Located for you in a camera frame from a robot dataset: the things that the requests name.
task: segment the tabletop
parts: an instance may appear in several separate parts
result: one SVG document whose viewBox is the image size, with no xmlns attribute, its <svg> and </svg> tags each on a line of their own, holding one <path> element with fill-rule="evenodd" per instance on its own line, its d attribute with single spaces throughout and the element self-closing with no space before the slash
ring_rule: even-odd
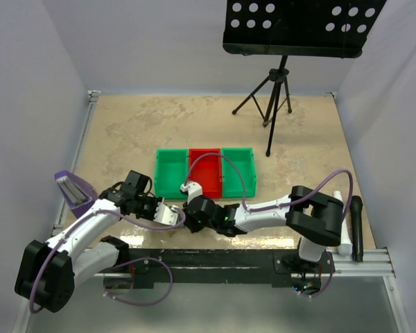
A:
<svg viewBox="0 0 416 333">
<path fill-rule="evenodd" d="M 257 193 L 249 203 L 274 200 L 291 187 L 314 188 L 331 172 L 352 160 L 331 96 L 292 96 L 293 113 L 284 105 L 278 115 L 272 154 L 265 156 L 269 127 L 262 126 L 256 105 L 249 101 L 236 115 L 231 111 L 244 96 L 101 96 L 98 100 L 76 174 L 98 193 L 124 180 L 129 170 L 155 175 L 157 149 L 251 147 L 257 172 Z M 258 97 L 263 106 L 268 96 Z M 345 174 L 322 190 L 348 193 Z M 354 193 L 360 195 L 357 181 Z M 220 199 L 220 204 L 237 200 Z M 182 201 L 167 201 L 181 204 Z M 74 221 L 68 214 L 65 225 Z M 120 221 L 103 235 L 112 235 L 133 248 L 296 248 L 299 235 L 288 227 L 266 228 L 234 238 L 204 229 L 158 232 Z M 365 248 L 376 248 L 363 210 Z"/>
</svg>

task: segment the black microphone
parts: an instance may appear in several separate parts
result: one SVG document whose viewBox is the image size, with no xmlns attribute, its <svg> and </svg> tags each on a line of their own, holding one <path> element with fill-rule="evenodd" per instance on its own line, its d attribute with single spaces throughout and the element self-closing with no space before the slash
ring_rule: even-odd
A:
<svg viewBox="0 0 416 333">
<path fill-rule="evenodd" d="M 353 196 L 349 212 L 352 218 L 353 260 L 355 262 L 363 261 L 362 207 L 362 198 Z"/>
</svg>

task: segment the white wall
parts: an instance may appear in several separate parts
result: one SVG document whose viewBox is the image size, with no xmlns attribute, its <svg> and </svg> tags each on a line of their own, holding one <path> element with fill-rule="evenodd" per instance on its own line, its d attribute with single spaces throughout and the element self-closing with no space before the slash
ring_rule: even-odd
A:
<svg viewBox="0 0 416 333">
<path fill-rule="evenodd" d="M 247 93 L 279 64 L 277 56 L 243 57 L 223 50 L 226 0 L 43 2 L 88 89 Z M 291 91 L 336 91 L 352 63 L 291 57 Z"/>
<path fill-rule="evenodd" d="M 416 332 L 416 1 L 406 2 L 387 3 L 338 110 L 376 244 L 388 246 Z"/>
<path fill-rule="evenodd" d="M 0 0 L 0 333 L 21 298 L 23 250 L 45 239 L 60 202 L 53 174 L 71 165 L 86 90 L 40 0 Z"/>
</svg>

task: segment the music stand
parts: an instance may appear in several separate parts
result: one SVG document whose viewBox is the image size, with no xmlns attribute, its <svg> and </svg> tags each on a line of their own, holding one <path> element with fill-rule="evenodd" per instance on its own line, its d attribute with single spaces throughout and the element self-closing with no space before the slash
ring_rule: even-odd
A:
<svg viewBox="0 0 416 333">
<path fill-rule="evenodd" d="M 386 0 L 227 0 L 223 48 L 228 53 L 250 56 L 282 56 L 277 69 L 236 108 L 253 99 L 263 119 L 271 123 L 266 156 L 271 154 L 276 115 L 287 102 L 292 112 L 288 89 L 288 56 L 357 58 L 367 35 Z M 255 94 L 268 82 L 274 82 L 266 113 L 263 114 Z M 279 105 L 282 85 L 285 99 Z"/>
</svg>

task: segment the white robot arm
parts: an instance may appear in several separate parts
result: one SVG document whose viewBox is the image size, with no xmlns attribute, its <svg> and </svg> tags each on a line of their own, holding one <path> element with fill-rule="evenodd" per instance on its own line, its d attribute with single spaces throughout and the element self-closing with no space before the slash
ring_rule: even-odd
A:
<svg viewBox="0 0 416 333">
<path fill-rule="evenodd" d="M 190 182 L 181 186 L 188 199 L 183 210 L 176 212 L 164 204 L 163 198 L 145 195 L 147 181 L 143 177 L 146 176 L 131 171 L 120 189 L 110 187 L 105 190 L 66 230 L 44 243 L 31 242 L 24 251 L 15 291 L 30 298 L 36 286 L 37 304 L 52 312 L 62 309 L 76 286 L 103 269 L 129 261 L 128 245 L 114 237 L 105 237 L 87 250 L 102 232 L 122 218 L 129 219 L 129 214 L 165 225 L 148 227 L 156 230 L 170 230 L 184 224 L 191 232 L 211 228 L 228 237 L 259 228 L 287 225 L 302 235 L 300 259 L 313 263 L 320 260 L 326 246 L 340 243 L 341 201 L 317 193 L 301 205 L 288 207 L 292 201 L 311 192 L 306 187 L 294 187 L 291 194 L 267 203 L 221 207 L 202 195 L 198 183 Z M 309 205 L 313 206 L 311 216 L 304 214 Z"/>
</svg>

